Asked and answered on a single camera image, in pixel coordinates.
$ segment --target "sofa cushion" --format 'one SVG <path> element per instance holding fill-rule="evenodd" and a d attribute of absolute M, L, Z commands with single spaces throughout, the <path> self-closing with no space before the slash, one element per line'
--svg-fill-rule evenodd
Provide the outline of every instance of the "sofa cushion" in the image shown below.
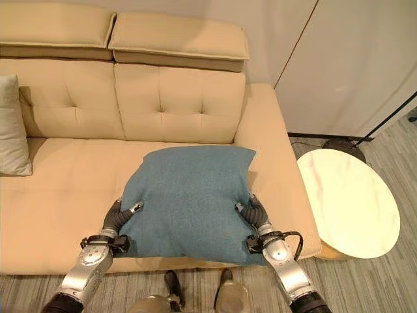
<path fill-rule="evenodd" d="M 116 64 L 115 79 L 127 140 L 233 141 L 243 103 L 243 73 Z"/>
<path fill-rule="evenodd" d="M 16 75 L 0 76 L 0 174 L 31 175 Z"/>
<path fill-rule="evenodd" d="M 110 60 L 115 15 L 70 3 L 0 3 L 0 56 Z"/>
<path fill-rule="evenodd" d="M 116 61 L 240 72 L 249 58 L 243 29 L 230 23 L 121 12 L 109 43 Z"/>
<path fill-rule="evenodd" d="M 249 204 L 248 166 L 254 156 L 253 150 L 219 145 L 146 155 L 122 197 L 122 210 L 145 203 L 120 231 L 132 240 L 127 256 L 264 264 L 242 244 L 252 229 L 235 210 L 239 201 Z"/>
<path fill-rule="evenodd" d="M 29 137 L 124 138 L 112 63 L 0 59 L 0 74 L 18 75 Z"/>

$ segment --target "floor lamp base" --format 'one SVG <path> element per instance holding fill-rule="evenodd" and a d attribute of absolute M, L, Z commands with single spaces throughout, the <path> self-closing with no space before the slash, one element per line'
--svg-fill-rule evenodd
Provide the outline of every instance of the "floor lamp base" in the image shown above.
<path fill-rule="evenodd" d="M 354 147 L 354 144 L 347 139 L 330 139 L 323 145 L 323 149 L 339 150 L 366 163 L 364 153 L 358 147 Z"/>

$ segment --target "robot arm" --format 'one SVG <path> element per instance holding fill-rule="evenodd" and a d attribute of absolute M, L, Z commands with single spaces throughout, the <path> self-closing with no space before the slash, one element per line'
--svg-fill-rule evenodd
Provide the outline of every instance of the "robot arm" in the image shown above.
<path fill-rule="evenodd" d="M 262 203 L 250 195 L 252 207 L 236 204 L 237 211 L 255 230 L 256 237 L 249 236 L 246 244 L 251 253 L 262 253 L 268 265 L 276 273 L 278 286 L 293 313 L 331 313 L 317 293 L 307 274 L 296 262 L 302 249 L 302 236 L 296 231 L 274 231 Z M 296 255 L 285 242 L 288 235 L 298 235 L 300 243 Z"/>
<path fill-rule="evenodd" d="M 111 206 L 98 235 L 84 238 L 76 265 L 64 277 L 52 300 L 42 313 L 80 313 L 91 300 L 104 274 L 113 264 L 113 257 L 129 249 L 126 236 L 119 236 L 122 226 L 143 207 L 143 202 L 120 211 L 121 200 Z"/>

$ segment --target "floor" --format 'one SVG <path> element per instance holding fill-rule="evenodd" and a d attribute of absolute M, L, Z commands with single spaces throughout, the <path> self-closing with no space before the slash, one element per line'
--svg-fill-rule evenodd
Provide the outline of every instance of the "floor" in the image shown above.
<path fill-rule="evenodd" d="M 310 145 L 324 143 L 307 138 L 291 141 L 297 157 L 318 149 Z M 333 313 L 417 312 L 417 123 L 404 117 L 361 149 L 397 201 L 401 231 L 396 246 L 374 260 L 310 258 L 300 265 Z M 266 267 L 236 268 L 233 273 L 250 290 L 253 313 L 290 313 Z M 187 297 L 185 312 L 212 312 L 219 275 L 217 270 L 179 272 Z M 61 276 L 0 276 L 2 312 L 39 312 L 61 281 Z M 165 294 L 163 273 L 108 275 L 84 312 L 126 312 L 135 301 L 153 293 Z"/>

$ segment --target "baseboard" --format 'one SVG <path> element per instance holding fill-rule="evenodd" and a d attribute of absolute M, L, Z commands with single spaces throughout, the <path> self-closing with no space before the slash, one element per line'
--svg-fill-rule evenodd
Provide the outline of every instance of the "baseboard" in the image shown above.
<path fill-rule="evenodd" d="M 343 138 L 351 141 L 358 141 L 361 140 L 362 137 L 355 137 L 355 136 L 339 136 L 339 135 L 322 135 L 322 134 L 302 134 L 299 132 L 289 132 L 288 137 L 306 137 L 306 138 L 320 138 L 320 139 L 332 139 L 332 138 Z M 371 142 L 373 140 L 372 137 L 366 138 L 366 142 Z"/>

